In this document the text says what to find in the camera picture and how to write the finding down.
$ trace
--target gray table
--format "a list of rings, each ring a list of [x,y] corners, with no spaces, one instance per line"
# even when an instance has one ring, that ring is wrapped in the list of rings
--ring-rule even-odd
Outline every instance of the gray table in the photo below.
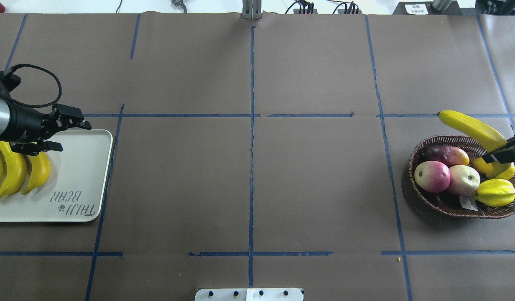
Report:
[[[95,221],[0,224],[0,300],[515,300],[515,214],[403,193],[414,146],[458,134],[438,111],[513,135],[515,17],[0,15],[16,63],[116,152]],[[14,97],[53,99],[34,72]]]

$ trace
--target pink apple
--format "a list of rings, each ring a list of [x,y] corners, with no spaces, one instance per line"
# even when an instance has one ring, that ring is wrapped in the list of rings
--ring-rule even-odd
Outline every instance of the pink apple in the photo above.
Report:
[[[449,168],[451,182],[447,191],[455,196],[467,196],[473,193],[481,183],[481,176],[472,167],[455,165]]]
[[[416,167],[414,178],[419,187],[431,193],[446,190],[451,181],[449,167],[438,161],[426,161],[419,164]]]

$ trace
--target brown basket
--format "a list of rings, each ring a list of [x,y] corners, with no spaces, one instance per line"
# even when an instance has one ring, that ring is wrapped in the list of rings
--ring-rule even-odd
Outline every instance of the brown basket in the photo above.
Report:
[[[477,202],[477,208],[479,208],[479,211],[473,211],[462,208],[458,196],[453,196],[445,191],[441,193],[430,193],[420,189],[417,186],[416,181],[414,181],[414,171],[422,162],[421,155],[423,154],[423,150],[428,146],[460,147],[469,155],[470,160],[474,160],[486,153],[486,150],[477,141],[468,136],[437,135],[428,137],[421,141],[416,148],[414,148],[412,155],[410,156],[410,161],[408,162],[408,176],[415,192],[428,206],[439,213],[449,215],[451,217],[463,218],[502,219],[515,213],[515,198],[510,204],[502,207],[489,207],[481,202]],[[481,174],[481,181],[486,180],[487,178]],[[509,181],[515,188],[515,173],[514,177]]]

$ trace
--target white sticker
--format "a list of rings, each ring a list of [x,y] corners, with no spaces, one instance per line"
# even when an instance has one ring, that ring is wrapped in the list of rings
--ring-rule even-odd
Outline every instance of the white sticker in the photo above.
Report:
[[[428,15],[425,4],[405,4],[404,8],[410,15]]]
[[[462,205],[462,208],[469,209],[473,211],[479,211],[477,209],[477,204],[475,204],[475,199],[473,198],[473,195],[469,196],[459,196],[460,198],[460,205]]]

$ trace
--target white tray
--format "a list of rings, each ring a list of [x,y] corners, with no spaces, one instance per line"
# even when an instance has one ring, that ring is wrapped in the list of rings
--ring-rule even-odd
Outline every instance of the white tray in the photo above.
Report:
[[[0,222],[87,222],[101,208],[112,149],[106,130],[67,130],[50,139],[62,152],[47,152],[48,181],[23,196],[0,199]]]

